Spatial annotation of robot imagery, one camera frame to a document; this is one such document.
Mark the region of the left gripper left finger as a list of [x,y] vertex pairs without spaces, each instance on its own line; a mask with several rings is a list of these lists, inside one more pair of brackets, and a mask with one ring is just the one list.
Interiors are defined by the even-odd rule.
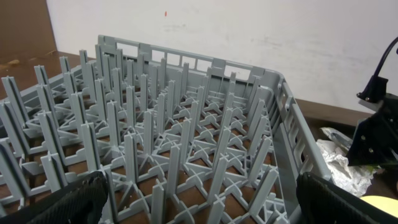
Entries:
[[33,205],[1,218],[1,224],[98,223],[108,200],[107,179],[92,172]]

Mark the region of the white tissue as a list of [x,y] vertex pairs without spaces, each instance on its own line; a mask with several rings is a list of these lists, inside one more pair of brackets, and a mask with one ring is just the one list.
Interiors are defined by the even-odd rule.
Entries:
[[362,197],[371,185],[376,169],[369,166],[349,166],[345,151],[333,141],[318,139],[317,146],[338,187]]

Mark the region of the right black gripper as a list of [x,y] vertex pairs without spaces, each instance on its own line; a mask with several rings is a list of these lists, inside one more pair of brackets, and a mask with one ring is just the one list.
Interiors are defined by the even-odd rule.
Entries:
[[358,123],[346,155],[349,166],[397,165],[397,96],[386,92],[388,79],[373,75],[357,97],[380,103],[378,110]]

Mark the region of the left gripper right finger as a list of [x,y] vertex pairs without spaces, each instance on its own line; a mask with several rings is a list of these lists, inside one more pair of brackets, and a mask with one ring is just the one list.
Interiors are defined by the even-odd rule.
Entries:
[[307,223],[397,223],[397,217],[312,172],[297,177],[296,196]]

